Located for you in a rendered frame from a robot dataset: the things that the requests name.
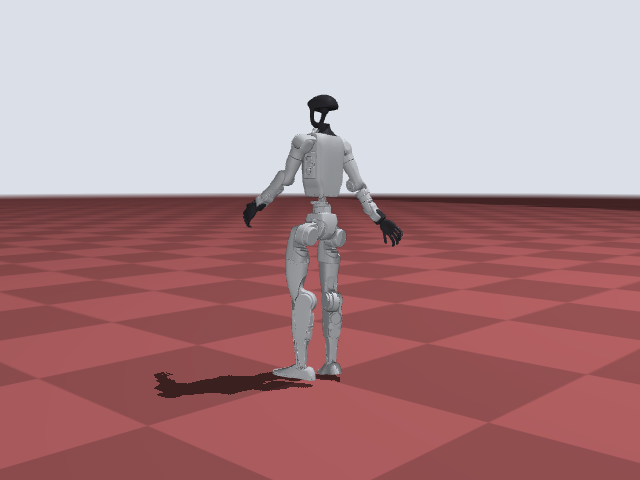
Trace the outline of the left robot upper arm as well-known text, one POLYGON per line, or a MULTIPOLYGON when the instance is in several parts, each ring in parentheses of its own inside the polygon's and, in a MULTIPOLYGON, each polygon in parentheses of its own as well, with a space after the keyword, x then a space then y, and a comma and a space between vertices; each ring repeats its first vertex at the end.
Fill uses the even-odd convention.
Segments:
POLYGON ((314 136, 307 134, 298 134, 293 138, 285 170, 280 170, 285 174, 285 179, 281 185, 289 186, 294 183, 296 172, 305 154, 311 151, 316 140, 314 136))

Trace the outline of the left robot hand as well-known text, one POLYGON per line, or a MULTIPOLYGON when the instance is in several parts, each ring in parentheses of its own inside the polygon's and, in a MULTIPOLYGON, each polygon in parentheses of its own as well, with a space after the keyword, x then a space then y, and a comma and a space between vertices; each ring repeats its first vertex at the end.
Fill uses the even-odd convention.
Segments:
POLYGON ((254 216, 256 215, 257 211, 262 211, 265 207, 266 204, 260 204, 258 207, 256 206, 256 201, 254 200, 251 203, 248 203, 246 205, 246 209, 243 211, 243 215, 244 215, 244 222, 246 223, 247 227, 251 228, 250 225, 250 221, 251 219, 254 218, 254 216))

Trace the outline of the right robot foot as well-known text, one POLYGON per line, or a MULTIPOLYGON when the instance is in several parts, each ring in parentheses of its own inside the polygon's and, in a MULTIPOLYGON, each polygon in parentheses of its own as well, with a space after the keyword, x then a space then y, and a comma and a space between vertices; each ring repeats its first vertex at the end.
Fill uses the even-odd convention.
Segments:
POLYGON ((316 371, 320 375, 328 374, 328 375, 336 375, 342 374, 341 367, 339 363, 331 361, 331 364, 326 365, 326 363, 316 371))

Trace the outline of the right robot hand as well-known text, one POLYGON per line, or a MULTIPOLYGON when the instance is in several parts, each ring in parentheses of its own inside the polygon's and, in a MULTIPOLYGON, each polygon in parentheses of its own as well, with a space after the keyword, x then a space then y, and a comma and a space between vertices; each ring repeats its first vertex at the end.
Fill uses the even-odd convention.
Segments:
POLYGON ((395 240, 397 245, 401 240, 401 237, 403 236, 402 230, 398 226, 396 226, 396 224, 391 220, 385 219, 386 216, 379 209, 376 209, 376 212, 381 216, 381 219, 378 222, 375 222, 375 221, 374 222, 377 225, 380 225, 380 229, 383 231, 384 243, 387 244, 386 235, 388 235, 392 241, 392 244, 393 244, 392 247, 395 246, 395 240), (395 240, 392 236, 395 238, 395 240))

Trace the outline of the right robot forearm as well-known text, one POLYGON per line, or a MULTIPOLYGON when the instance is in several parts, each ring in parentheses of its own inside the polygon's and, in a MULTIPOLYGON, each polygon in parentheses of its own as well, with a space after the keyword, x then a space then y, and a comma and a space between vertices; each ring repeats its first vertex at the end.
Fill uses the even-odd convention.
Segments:
POLYGON ((373 221, 378 222, 381 219, 381 216, 376 212, 376 209, 378 208, 369 193, 369 189, 363 181, 363 188, 356 193, 356 197, 363 206, 364 212, 369 215, 373 221))

